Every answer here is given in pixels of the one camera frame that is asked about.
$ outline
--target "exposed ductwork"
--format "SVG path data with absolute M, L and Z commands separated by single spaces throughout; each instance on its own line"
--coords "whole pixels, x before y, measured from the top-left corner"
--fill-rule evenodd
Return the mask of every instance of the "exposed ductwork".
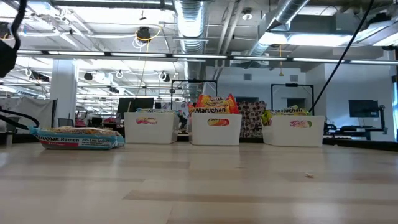
M 205 33 L 206 3 L 193 0 L 175 0 L 177 25 L 181 37 L 202 38 Z M 181 50 L 185 54 L 203 54 L 205 43 L 201 40 L 181 40 Z M 205 79 L 205 65 L 200 62 L 184 62 L 185 79 Z M 197 85 L 189 85 L 191 97 L 198 93 Z
M 267 32 L 280 25 L 290 23 L 309 1 L 310 0 L 281 0 L 278 4 L 277 9 L 273 12 L 270 12 L 273 13 L 274 16 L 267 23 L 265 33 L 253 45 L 252 49 L 248 52 L 248 55 L 263 55 L 269 46 L 269 44 L 265 43 L 268 39 L 268 37 L 266 36 Z

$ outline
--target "white column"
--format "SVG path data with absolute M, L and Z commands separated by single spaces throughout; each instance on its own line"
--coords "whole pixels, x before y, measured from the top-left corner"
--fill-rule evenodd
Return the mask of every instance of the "white column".
M 79 69 L 73 60 L 53 61 L 50 98 L 58 100 L 55 127 L 58 127 L 58 118 L 75 120 L 78 77 Z

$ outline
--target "tv screen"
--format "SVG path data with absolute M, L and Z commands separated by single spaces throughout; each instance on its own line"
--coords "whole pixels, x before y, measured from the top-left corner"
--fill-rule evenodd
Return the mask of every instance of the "tv screen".
M 377 100 L 349 100 L 349 116 L 352 118 L 378 118 Z

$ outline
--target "office chair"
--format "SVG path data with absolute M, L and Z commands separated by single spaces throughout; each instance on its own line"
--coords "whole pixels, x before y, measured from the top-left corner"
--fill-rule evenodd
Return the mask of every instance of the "office chair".
M 71 126 L 75 127 L 72 119 L 58 118 L 58 127 Z

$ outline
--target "white storage basket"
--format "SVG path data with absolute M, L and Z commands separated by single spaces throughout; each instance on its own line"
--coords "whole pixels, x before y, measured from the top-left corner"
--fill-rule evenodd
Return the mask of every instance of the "white storage basket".
M 262 137 L 273 146 L 321 147 L 324 122 L 324 116 L 274 116 Z
M 171 144 L 177 141 L 178 124 L 173 113 L 124 113 L 126 143 Z
M 212 126 L 212 119 L 228 120 L 227 126 Z M 240 114 L 192 114 L 190 142 L 203 146 L 237 146 L 241 132 Z

